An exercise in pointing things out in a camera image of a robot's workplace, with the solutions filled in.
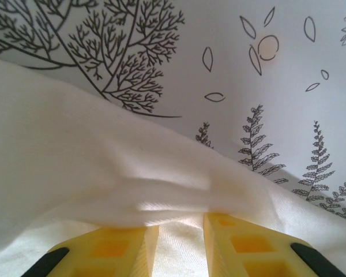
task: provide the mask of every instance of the fern drawing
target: fern drawing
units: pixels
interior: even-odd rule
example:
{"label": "fern drawing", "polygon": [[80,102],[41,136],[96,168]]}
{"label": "fern drawing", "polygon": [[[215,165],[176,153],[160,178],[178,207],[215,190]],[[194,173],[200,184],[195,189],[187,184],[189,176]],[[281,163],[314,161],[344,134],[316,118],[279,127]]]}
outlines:
{"label": "fern drawing", "polygon": [[[74,13],[85,15],[68,23]],[[166,117],[153,114],[163,89],[158,66],[175,54],[184,23],[172,0],[0,0],[0,55],[29,55],[37,70],[77,67],[103,98]]]}
{"label": "fern drawing", "polygon": [[327,185],[321,184],[321,181],[330,177],[333,171],[326,172],[332,166],[332,163],[325,164],[329,159],[329,154],[327,154],[327,148],[324,147],[324,137],[322,135],[322,131],[320,130],[320,125],[318,121],[314,121],[314,136],[315,142],[313,146],[315,146],[315,150],[311,153],[313,154],[311,157],[311,161],[313,164],[306,167],[309,171],[305,173],[303,177],[306,179],[300,180],[299,184],[307,186],[307,189],[294,189],[292,192],[296,193],[305,198],[306,201],[316,201],[316,200],[324,200],[324,196],[314,195],[314,192],[320,192],[323,190],[329,190]]}
{"label": "fern drawing", "polygon": [[[258,146],[263,141],[263,139],[266,138],[266,135],[264,134],[257,136],[263,126],[263,124],[259,124],[262,118],[261,116],[261,113],[263,112],[262,107],[263,107],[262,105],[259,105],[257,108],[251,109],[253,116],[247,117],[247,122],[249,123],[249,125],[243,126],[243,130],[245,130],[245,132],[248,133],[249,136],[241,139],[244,145],[248,145],[248,147],[242,148],[238,152],[250,156],[249,158],[244,158],[240,160],[239,163],[249,166],[252,171],[258,172],[259,174],[263,176],[268,176],[282,169],[286,165],[276,164],[274,166],[258,171],[261,167],[264,167],[264,165],[266,165],[272,159],[279,156],[278,153],[271,153],[261,158],[261,156],[273,144],[267,143],[267,144],[264,144],[263,146],[256,148],[256,146]],[[282,183],[288,182],[288,180],[285,178],[282,178],[282,179],[274,180],[274,182],[276,184],[282,184]]]}
{"label": "fern drawing", "polygon": [[329,211],[333,214],[339,215],[342,218],[346,218],[346,208],[341,207],[341,202],[345,201],[346,196],[346,182],[343,186],[339,187],[338,192],[332,193],[333,197],[326,197],[326,203],[320,203],[319,206],[326,211]]}
{"label": "fern drawing", "polygon": [[208,139],[208,129],[209,129],[210,124],[208,122],[204,122],[203,126],[199,128],[197,134],[195,136],[196,140],[200,142],[201,144],[214,149],[214,147],[211,146],[212,142]]}

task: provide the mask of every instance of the white cloth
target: white cloth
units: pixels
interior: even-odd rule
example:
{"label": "white cloth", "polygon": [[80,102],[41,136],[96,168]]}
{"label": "white cloth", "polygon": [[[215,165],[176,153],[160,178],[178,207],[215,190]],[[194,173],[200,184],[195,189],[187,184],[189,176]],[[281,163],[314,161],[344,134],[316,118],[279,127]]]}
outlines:
{"label": "white cloth", "polygon": [[53,244],[99,224],[162,224],[154,276],[207,276],[205,211],[304,239],[346,273],[345,219],[171,130],[0,61],[0,276],[20,276]]}

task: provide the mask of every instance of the leaf outline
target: leaf outline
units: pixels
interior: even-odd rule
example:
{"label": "leaf outline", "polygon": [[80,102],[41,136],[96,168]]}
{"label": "leaf outline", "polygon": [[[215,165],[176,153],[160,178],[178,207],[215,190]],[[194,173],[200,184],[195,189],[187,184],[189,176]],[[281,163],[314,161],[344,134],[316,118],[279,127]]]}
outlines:
{"label": "leaf outline", "polygon": [[[312,27],[311,34],[309,34],[309,32],[307,30],[307,24],[308,23],[311,24],[311,27]],[[308,16],[305,18],[304,33],[308,39],[310,39],[312,42],[315,42],[315,36],[316,36],[315,22],[311,16]]]}
{"label": "leaf outline", "polygon": [[261,65],[260,65],[259,57],[258,57],[258,54],[255,51],[254,46],[252,46],[252,45],[250,45],[249,57],[250,57],[250,60],[251,60],[251,64],[253,65],[255,70],[261,76],[262,72],[261,72]]}
{"label": "leaf outline", "polygon": [[271,20],[273,19],[274,16],[274,10],[276,9],[276,7],[274,6],[273,9],[270,10],[270,12],[268,13],[268,15],[265,17],[264,19],[264,28],[266,26],[268,26],[268,24],[271,22]]}
{"label": "leaf outline", "polygon": [[247,33],[249,37],[251,37],[252,39],[256,39],[256,31],[252,24],[243,16],[240,16],[240,19],[243,30]]}
{"label": "leaf outline", "polygon": [[204,98],[206,98],[207,100],[209,100],[211,102],[218,103],[218,102],[222,102],[225,99],[225,96],[220,92],[211,92],[211,93],[205,95]]}
{"label": "leaf outline", "polygon": [[213,52],[212,49],[208,46],[205,48],[204,53],[202,53],[202,63],[206,69],[211,72],[213,68]]}

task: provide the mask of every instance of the fern leaf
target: fern leaf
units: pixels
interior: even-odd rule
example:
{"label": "fern leaf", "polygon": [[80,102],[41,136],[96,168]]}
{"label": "fern leaf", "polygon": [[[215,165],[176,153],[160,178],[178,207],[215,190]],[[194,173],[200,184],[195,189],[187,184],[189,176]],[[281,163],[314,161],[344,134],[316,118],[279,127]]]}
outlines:
{"label": "fern leaf", "polygon": [[317,174],[319,174],[319,173],[322,173],[322,172],[326,171],[328,168],[330,168],[330,167],[331,167],[331,165],[332,165],[332,163],[329,163],[329,164],[327,164],[326,166],[322,166],[322,167],[318,168],[318,170],[317,170]]}
{"label": "fern leaf", "polygon": [[263,117],[254,117],[254,118],[253,118],[253,123],[252,123],[253,127],[257,126],[258,123],[259,123],[259,121],[260,121],[262,118],[263,118]]}
{"label": "fern leaf", "polygon": [[306,178],[314,178],[316,175],[317,175],[316,172],[308,172],[308,173],[305,173],[305,174],[303,175],[303,177],[306,177]]}
{"label": "fern leaf", "polygon": [[306,167],[307,170],[315,170],[317,168],[318,168],[318,166],[316,164],[312,164],[311,166]]}
{"label": "fern leaf", "polygon": [[297,195],[300,195],[300,196],[305,196],[305,197],[309,194],[309,192],[307,192],[304,189],[294,189],[294,190],[292,190],[292,192],[294,194],[297,194]]}
{"label": "fern leaf", "polygon": [[341,208],[341,205],[340,204],[331,204],[331,205],[329,205],[328,208],[330,208],[330,209]]}
{"label": "fern leaf", "polygon": [[263,141],[263,139],[266,137],[266,135],[262,134],[261,136],[256,137],[253,142],[251,143],[252,147],[255,147],[256,145],[258,145],[259,143],[261,143]]}
{"label": "fern leaf", "polygon": [[264,154],[269,147],[271,147],[273,144],[264,144],[262,147],[258,148],[254,153],[253,153],[253,159],[258,159],[262,154]]}
{"label": "fern leaf", "polygon": [[242,128],[243,128],[243,130],[245,130],[246,133],[250,133],[251,132],[250,127],[247,126],[247,125],[242,126]]}
{"label": "fern leaf", "polygon": [[251,130],[251,133],[250,133],[251,137],[256,136],[256,135],[260,132],[260,129],[261,129],[262,127],[263,127],[263,124],[260,124],[260,125],[258,125],[258,126],[256,126],[256,127],[254,127],[254,128]]}
{"label": "fern leaf", "polygon": [[283,183],[287,183],[288,180],[286,178],[280,178],[280,179],[276,179],[273,181],[274,183],[280,185],[280,184],[283,184]]}
{"label": "fern leaf", "polygon": [[326,185],[314,185],[312,188],[311,188],[311,191],[312,192],[320,192],[322,190],[329,190],[329,187],[326,186]]}
{"label": "fern leaf", "polygon": [[286,167],[284,164],[276,164],[268,169],[262,170],[259,172],[260,175],[263,176],[269,176],[271,173],[277,172],[278,170],[282,169],[283,167]]}
{"label": "fern leaf", "polygon": [[317,200],[324,200],[324,196],[321,195],[312,195],[309,196],[306,201],[311,202],[311,201],[317,201]]}
{"label": "fern leaf", "polygon": [[346,219],[346,215],[341,214],[340,212],[336,212],[336,215],[339,215],[340,217],[342,217],[342,218]]}
{"label": "fern leaf", "polygon": [[311,179],[304,179],[304,180],[300,180],[299,184],[302,184],[304,186],[312,186],[314,182]]}
{"label": "fern leaf", "polygon": [[263,165],[265,165],[267,162],[270,162],[273,158],[279,156],[278,153],[271,153],[269,155],[266,155],[264,158],[258,160],[255,164],[254,164],[254,170],[259,169],[260,167],[262,167]]}
{"label": "fern leaf", "polygon": [[326,201],[328,204],[332,204],[332,203],[333,203],[333,198],[331,198],[331,197],[326,197],[326,198],[325,198],[325,201]]}
{"label": "fern leaf", "polygon": [[238,151],[239,153],[242,153],[242,154],[248,154],[248,155],[251,155],[251,149],[250,148],[242,148]]}
{"label": "fern leaf", "polygon": [[319,206],[323,209],[328,209],[328,206],[324,203],[319,203]]}
{"label": "fern leaf", "polygon": [[241,140],[245,145],[250,144],[250,139],[247,137],[243,137]]}
{"label": "fern leaf", "polygon": [[330,156],[329,154],[327,154],[326,156],[324,156],[322,159],[320,159],[320,160],[318,161],[318,164],[323,164],[325,161],[328,160],[329,156]]}
{"label": "fern leaf", "polygon": [[326,154],[327,152],[327,148],[324,148],[320,153],[319,153],[319,157],[323,156],[324,154]]}
{"label": "fern leaf", "polygon": [[318,176],[315,178],[315,183],[320,182],[320,181],[322,181],[322,180],[328,178],[328,177],[331,176],[333,173],[334,173],[334,170],[331,171],[331,172],[328,172],[328,173],[326,173],[326,174],[318,175]]}
{"label": "fern leaf", "polygon": [[252,161],[248,158],[243,159],[243,160],[239,160],[238,162],[241,164],[246,164],[247,166],[251,166],[253,164]]}

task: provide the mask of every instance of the white surface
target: white surface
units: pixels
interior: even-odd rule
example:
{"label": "white surface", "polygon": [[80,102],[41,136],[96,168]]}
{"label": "white surface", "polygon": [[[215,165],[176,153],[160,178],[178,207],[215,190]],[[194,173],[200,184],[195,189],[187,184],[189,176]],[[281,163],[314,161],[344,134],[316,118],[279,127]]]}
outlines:
{"label": "white surface", "polygon": [[[77,3],[87,2],[94,3],[94,1],[78,1]],[[136,2],[136,0],[123,0],[125,5],[127,3],[136,4]],[[278,156],[256,172],[279,165],[281,169],[266,177],[271,181],[285,178],[288,182],[280,184],[282,187],[291,191],[302,189],[306,192],[310,192],[311,186],[304,186],[299,181],[305,179],[304,174],[316,172],[316,169],[307,170],[306,167],[315,164],[310,159],[311,152],[316,149],[313,146],[315,143],[314,121],[318,121],[319,130],[324,137],[322,140],[324,147],[320,152],[326,148],[326,152],[320,158],[328,155],[328,159],[320,164],[319,168],[330,165],[319,175],[327,173],[331,173],[331,175],[320,182],[314,182],[314,178],[311,177],[314,188],[316,188],[315,185],[323,185],[324,190],[311,192],[309,195],[319,197],[319,200],[312,201],[315,205],[329,205],[326,198],[331,197],[333,205],[340,205],[333,210],[346,217],[346,212],[342,210],[346,208],[346,196],[342,197],[343,201],[336,202],[336,199],[340,197],[333,194],[334,192],[339,194],[339,187],[346,182],[346,44],[343,45],[340,41],[346,34],[342,31],[342,29],[346,30],[346,1],[319,3],[307,0],[294,2],[281,0],[261,2],[140,0],[138,6],[129,6],[130,13],[134,13],[138,7],[134,25],[134,17],[128,14],[124,25],[110,22],[104,28],[99,27],[97,32],[102,32],[104,35],[100,38],[87,27],[90,20],[94,15],[97,15],[96,18],[101,21],[103,21],[103,15],[106,15],[107,19],[121,19],[123,13],[119,15],[113,13],[118,10],[116,6],[118,3],[121,4],[121,0],[96,1],[95,3],[98,5],[88,9],[84,6],[72,6],[70,0],[64,0],[61,3],[57,7],[57,11],[66,19],[61,28],[59,28],[61,18],[50,14],[46,5],[37,5],[32,0],[24,3],[10,0],[7,1],[7,6],[0,4],[0,49],[4,50],[0,51],[0,58],[36,68],[52,67],[54,63],[59,62],[74,64],[73,67],[39,70],[39,72],[100,96],[97,92],[98,89],[113,103],[122,106],[121,98],[118,100],[103,92],[103,88],[111,81],[111,85],[106,91],[114,91],[112,94],[115,97],[121,95],[115,92],[118,86],[117,75],[122,68],[118,65],[123,64],[119,62],[126,62],[129,55],[137,57],[140,52],[146,51],[144,46],[148,45],[148,38],[154,35],[161,35],[163,38],[166,35],[168,37],[172,34],[179,35],[176,40],[169,40],[173,44],[168,44],[168,46],[176,47],[176,53],[169,55],[170,61],[167,62],[163,55],[159,55],[161,65],[158,62],[154,65],[156,70],[163,72],[164,76],[148,79],[156,81],[156,84],[149,84],[155,89],[161,85],[161,97],[153,92],[154,89],[141,89],[140,85],[135,87],[142,96],[150,94],[159,101],[153,103],[154,108],[150,112],[144,109],[135,111],[152,115],[153,117],[145,117],[145,119],[159,123],[191,139],[195,139],[203,122],[208,122],[210,127],[207,135],[211,146],[219,153],[235,161],[240,161],[248,158],[246,154],[239,153],[246,146],[243,145],[241,139],[249,135],[243,129],[243,126],[247,124],[246,118],[253,116],[251,108],[262,105],[264,112],[261,114],[262,119],[259,123],[262,124],[262,128],[258,135],[266,137],[257,147],[265,144],[272,144],[272,146],[260,158],[263,159],[269,154],[278,154]],[[146,29],[145,33],[148,38],[138,44],[137,42],[141,42],[143,37],[138,32],[138,25],[141,20],[144,22],[142,16],[144,11],[151,10],[152,6],[149,6],[149,3],[156,5],[153,12],[155,15],[151,19],[155,18],[158,23],[165,23],[158,24],[158,26],[153,23],[150,29]],[[267,17],[272,8],[274,8],[273,17]],[[177,20],[180,11],[183,15],[178,23],[172,24],[168,28],[170,21],[164,20],[168,18],[168,15],[165,14],[166,11],[171,12],[172,22]],[[15,31],[5,27],[2,19],[5,16],[15,20]],[[249,34],[255,39],[245,32],[240,16],[254,28],[255,33],[251,27],[248,25],[246,27]],[[47,54],[44,48],[48,45],[41,37],[41,32],[44,31],[37,23],[38,19],[48,22],[45,29],[52,36],[52,47],[58,46],[55,50],[48,51]],[[308,36],[304,32],[305,21]],[[95,56],[96,59],[87,62],[75,55],[77,52],[73,51],[72,46],[75,46],[76,42],[70,37],[76,35],[74,38],[77,38],[77,28],[80,30],[81,25],[82,32],[88,32],[83,41],[85,45],[87,42],[104,45]],[[126,51],[122,51],[125,55],[123,58],[117,56],[114,62],[106,58],[107,47],[104,43],[107,38],[105,35],[108,34],[106,30],[112,27],[115,29],[113,34],[120,35],[123,32],[126,35],[121,43],[121,48],[126,49]],[[19,36],[16,38],[20,38],[21,28],[34,31],[32,44],[35,48],[39,47],[38,50],[31,50],[32,44],[29,43],[28,46],[24,42],[24,39],[29,40],[28,37],[24,37],[18,42],[11,38],[15,36],[15,33]],[[262,72],[260,76],[251,65],[250,45],[258,51],[258,44],[262,39],[272,35],[279,41],[279,50],[271,61],[263,61],[259,58]],[[132,46],[125,47],[128,38],[130,38],[129,45]],[[204,60],[210,71],[202,63],[202,56],[208,47],[211,49],[212,58],[207,51]],[[261,43],[257,55],[272,57],[275,47],[274,38],[265,39]],[[82,47],[78,48],[80,49],[78,53],[85,55]],[[93,50],[89,49],[89,52],[95,55]],[[44,62],[44,59],[51,60],[52,63]],[[85,66],[92,66],[95,62],[103,60],[110,65],[109,71],[112,75],[101,63],[97,73],[102,78],[97,80],[94,76],[95,70],[87,71]],[[328,73],[327,80],[323,78],[321,70]],[[305,91],[310,85],[317,83],[320,85],[314,90]],[[130,84],[125,81],[121,85],[121,89],[129,86]],[[210,93],[221,93],[222,96],[220,94],[212,96],[214,100],[221,100],[221,98],[224,100],[211,102],[205,98]],[[158,115],[181,117],[159,118],[156,117]]]}
{"label": "white surface", "polygon": [[65,219],[164,223],[155,276],[207,276],[208,210],[304,239],[346,273],[345,219],[171,130],[0,61],[0,276],[19,276],[92,228]]}

